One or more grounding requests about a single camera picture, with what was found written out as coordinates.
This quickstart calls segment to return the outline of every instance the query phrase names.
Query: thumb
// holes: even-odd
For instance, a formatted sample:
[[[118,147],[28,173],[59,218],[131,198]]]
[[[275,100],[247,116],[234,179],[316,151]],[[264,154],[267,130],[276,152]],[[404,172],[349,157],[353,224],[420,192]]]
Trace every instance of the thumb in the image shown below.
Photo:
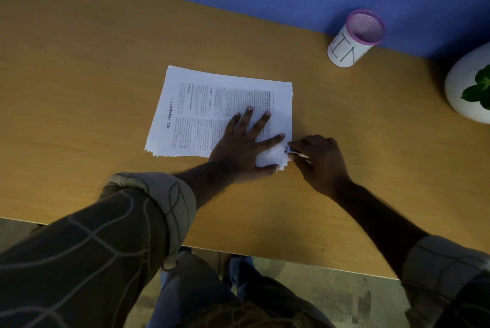
[[[292,155],[292,161],[296,164],[296,166],[299,168],[301,173],[303,173],[303,177],[306,181],[308,181],[313,173],[313,170],[311,169],[311,165],[302,157],[299,157],[296,154],[291,154]]]
[[[269,177],[272,176],[276,171],[279,169],[279,165],[277,164],[270,164],[266,165],[264,167],[255,167],[255,178],[261,179],[264,177]]]

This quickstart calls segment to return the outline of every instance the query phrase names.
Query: stack of paper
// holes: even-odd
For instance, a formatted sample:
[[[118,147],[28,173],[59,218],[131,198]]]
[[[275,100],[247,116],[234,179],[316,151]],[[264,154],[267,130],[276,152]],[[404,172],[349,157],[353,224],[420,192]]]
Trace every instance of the stack of paper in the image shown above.
[[[260,153],[256,165],[288,164],[292,139],[292,84],[217,75],[169,66],[145,150],[154,156],[208,158],[236,112],[253,106],[248,128],[266,111],[272,117],[257,137],[263,141],[284,133],[277,146]]]

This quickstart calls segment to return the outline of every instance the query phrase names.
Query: potted plant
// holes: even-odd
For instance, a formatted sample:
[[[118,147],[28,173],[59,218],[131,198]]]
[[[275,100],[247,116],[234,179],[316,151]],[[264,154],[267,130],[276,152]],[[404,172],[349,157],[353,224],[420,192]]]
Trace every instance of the potted plant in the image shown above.
[[[459,114],[490,124],[490,43],[463,56],[447,74],[444,88]]]

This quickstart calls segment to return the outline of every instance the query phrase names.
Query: white pot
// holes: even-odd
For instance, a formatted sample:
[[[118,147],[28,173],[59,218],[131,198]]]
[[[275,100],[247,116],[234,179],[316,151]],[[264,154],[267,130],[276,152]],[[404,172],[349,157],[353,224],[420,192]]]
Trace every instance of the white pot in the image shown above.
[[[468,87],[476,84],[476,73],[489,64],[490,42],[459,59],[447,74],[444,85],[447,100],[459,114],[487,124],[490,124],[490,110],[483,108],[480,102],[463,100],[461,95]]]

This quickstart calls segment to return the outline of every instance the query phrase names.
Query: person's right hand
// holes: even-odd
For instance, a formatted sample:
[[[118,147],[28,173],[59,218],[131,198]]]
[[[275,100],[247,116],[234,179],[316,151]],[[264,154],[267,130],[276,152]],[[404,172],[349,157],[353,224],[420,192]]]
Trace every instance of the person's right hand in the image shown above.
[[[310,157],[311,164],[305,158],[290,154],[305,180],[319,193],[336,200],[340,192],[352,184],[339,145],[333,138],[317,134],[288,144]]]

